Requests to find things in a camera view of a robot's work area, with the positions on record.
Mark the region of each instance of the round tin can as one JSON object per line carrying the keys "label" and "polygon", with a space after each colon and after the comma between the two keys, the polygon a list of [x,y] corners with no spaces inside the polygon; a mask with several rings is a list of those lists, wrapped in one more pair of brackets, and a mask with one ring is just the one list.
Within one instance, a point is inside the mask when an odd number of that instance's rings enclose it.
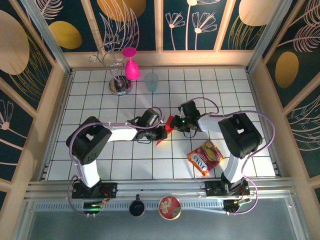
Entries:
{"label": "round tin can", "polygon": [[174,196],[165,196],[159,202],[159,214],[166,220],[175,220],[181,214],[181,203]]}

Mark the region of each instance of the pink glass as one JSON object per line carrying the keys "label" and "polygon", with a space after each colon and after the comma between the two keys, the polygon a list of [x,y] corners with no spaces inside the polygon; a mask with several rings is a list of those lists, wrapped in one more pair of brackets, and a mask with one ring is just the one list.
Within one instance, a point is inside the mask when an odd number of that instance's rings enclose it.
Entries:
{"label": "pink glass", "polygon": [[132,57],[136,55],[137,51],[134,47],[125,47],[122,50],[122,55],[129,58],[128,62],[124,66],[125,76],[129,80],[137,80],[140,77],[140,71],[138,64],[132,60]]}

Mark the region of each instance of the table surface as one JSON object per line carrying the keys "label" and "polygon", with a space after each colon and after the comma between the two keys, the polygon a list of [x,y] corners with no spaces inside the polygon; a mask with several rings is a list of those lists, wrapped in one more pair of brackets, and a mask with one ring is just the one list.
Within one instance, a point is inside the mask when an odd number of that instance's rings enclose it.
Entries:
{"label": "table surface", "polygon": [[[154,93],[148,92],[144,82],[145,75],[151,72],[159,78]],[[224,114],[256,110],[244,68],[141,69],[140,78],[133,82],[132,91],[124,96],[110,93],[111,78],[106,70],[75,71],[63,118],[58,123],[60,129],[51,161],[44,174],[46,180],[68,180],[77,174],[77,168],[69,158],[66,140],[90,116],[97,117],[101,122],[124,123],[156,106],[161,108],[167,121],[169,115],[179,114],[180,104],[196,97],[211,99]],[[216,112],[208,101],[197,99],[195,103],[201,114]],[[248,116],[263,137],[262,147],[266,141],[260,120],[256,114]],[[207,139],[211,139],[226,160],[203,177],[188,161],[187,154]],[[185,137],[183,133],[173,131],[158,146],[156,142],[109,142],[97,158],[97,167],[102,180],[219,178],[229,156],[221,133],[198,132],[191,138],[190,135]],[[269,151],[265,149],[248,161],[244,173],[248,177],[271,177],[275,176],[275,167]]]}

